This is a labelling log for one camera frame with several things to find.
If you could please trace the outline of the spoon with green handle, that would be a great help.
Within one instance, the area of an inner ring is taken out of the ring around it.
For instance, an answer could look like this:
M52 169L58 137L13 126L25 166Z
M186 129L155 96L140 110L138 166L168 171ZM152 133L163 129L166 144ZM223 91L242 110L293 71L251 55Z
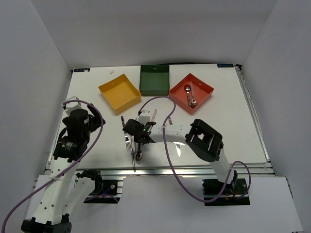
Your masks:
M134 159L139 162L143 158L143 154L141 151L141 143L134 143Z

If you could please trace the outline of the spoon with pink handle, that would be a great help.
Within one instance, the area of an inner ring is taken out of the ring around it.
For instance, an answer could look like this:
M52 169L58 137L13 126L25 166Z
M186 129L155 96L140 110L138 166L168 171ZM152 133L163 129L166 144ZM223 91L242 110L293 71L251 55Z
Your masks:
M191 96L192 96L192 100L191 100L191 107L195 108L197 106L197 101L195 99L195 94L194 94L194 87L193 87L193 83L190 82L190 88L191 88Z

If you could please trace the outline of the spoon with dark handle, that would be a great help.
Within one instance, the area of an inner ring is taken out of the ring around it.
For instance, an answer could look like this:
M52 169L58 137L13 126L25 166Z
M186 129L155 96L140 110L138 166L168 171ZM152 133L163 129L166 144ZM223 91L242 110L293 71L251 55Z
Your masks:
M184 90L185 90L186 93L187 93L188 106L191 107L191 99L190 99L191 87L190 87L188 84L186 84L186 85L184 86Z

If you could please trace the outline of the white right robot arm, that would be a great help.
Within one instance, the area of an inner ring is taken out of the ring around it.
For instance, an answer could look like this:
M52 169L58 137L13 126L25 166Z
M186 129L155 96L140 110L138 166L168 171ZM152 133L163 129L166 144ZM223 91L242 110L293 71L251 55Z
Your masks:
M183 126L167 125L156 127L155 122L142 124L130 119L123 131L134 137L134 142L144 145L160 142L179 142L188 145L198 158L209 162L224 193L237 188L237 173L225 156L223 137L201 119L195 119L189 131Z

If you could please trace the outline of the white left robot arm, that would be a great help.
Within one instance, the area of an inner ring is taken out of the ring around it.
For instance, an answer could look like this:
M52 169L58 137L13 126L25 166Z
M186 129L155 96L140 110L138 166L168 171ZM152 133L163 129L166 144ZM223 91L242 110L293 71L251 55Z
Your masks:
M90 177L83 175L81 184L67 194L71 179L80 161L95 146L90 146L90 134L102 131L105 120L100 111L91 103L87 109L72 110L62 121L65 128L59 134L52 156L50 180L37 191L44 190L42 200L30 219L23 221L24 233L69 233L72 229L70 215L75 205L83 202L88 189L97 194L102 190L103 182L96 178L93 171Z

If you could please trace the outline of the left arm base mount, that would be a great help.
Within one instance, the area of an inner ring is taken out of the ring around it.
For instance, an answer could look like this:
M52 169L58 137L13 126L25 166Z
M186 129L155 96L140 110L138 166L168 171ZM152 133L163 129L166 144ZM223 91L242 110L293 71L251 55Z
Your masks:
M121 198L121 187L119 180L103 179L99 170L85 170L82 173L76 174L77 180L79 178L91 179L94 190L87 196L84 203L97 204L117 204Z

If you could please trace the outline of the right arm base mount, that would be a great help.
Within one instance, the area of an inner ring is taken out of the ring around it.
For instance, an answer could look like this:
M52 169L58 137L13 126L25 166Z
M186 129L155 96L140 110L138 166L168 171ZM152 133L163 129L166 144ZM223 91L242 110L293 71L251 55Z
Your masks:
M205 179L202 180L204 200L211 200L221 190L223 184L217 179ZM205 206L247 206L250 205L250 199L248 194L240 198L248 186L245 179L237 179L236 185L232 188L230 185L226 185L226 188L222 192L222 195L215 201L210 203L204 203Z

